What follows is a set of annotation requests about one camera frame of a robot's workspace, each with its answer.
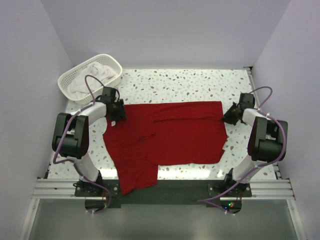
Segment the red t shirt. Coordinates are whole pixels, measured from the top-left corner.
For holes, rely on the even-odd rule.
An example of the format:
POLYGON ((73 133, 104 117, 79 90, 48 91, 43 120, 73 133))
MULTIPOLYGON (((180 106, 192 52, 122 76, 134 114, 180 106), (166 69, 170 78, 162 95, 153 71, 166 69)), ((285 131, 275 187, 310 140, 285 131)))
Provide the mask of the red t shirt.
POLYGON ((123 195, 154 186, 159 166, 216 164, 224 154, 220 101, 129 104, 125 111, 103 134, 123 195))

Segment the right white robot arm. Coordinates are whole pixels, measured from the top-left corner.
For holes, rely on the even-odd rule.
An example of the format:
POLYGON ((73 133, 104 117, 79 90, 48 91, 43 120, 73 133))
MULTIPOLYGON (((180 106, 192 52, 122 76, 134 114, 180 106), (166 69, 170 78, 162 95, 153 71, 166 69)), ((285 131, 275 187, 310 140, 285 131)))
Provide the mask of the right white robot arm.
POLYGON ((231 169, 229 176, 238 184, 248 184, 260 169, 278 161, 286 155, 289 124, 255 108, 255 97, 241 93, 239 101, 223 115, 222 120, 231 125, 238 122, 251 127, 247 155, 241 163, 231 169))

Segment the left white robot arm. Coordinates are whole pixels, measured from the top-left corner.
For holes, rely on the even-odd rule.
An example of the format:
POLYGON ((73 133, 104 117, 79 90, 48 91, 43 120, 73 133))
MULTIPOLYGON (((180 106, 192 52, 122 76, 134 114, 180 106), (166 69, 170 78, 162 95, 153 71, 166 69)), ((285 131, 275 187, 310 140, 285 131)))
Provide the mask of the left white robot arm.
POLYGON ((88 153, 90 146, 90 126, 96 121, 107 118, 117 122, 127 118, 124 100, 113 87, 104 87, 102 94, 94 97, 86 106, 71 113, 59 113, 56 118, 52 150, 52 163, 70 162, 83 182, 97 182, 100 171, 93 164, 88 153))

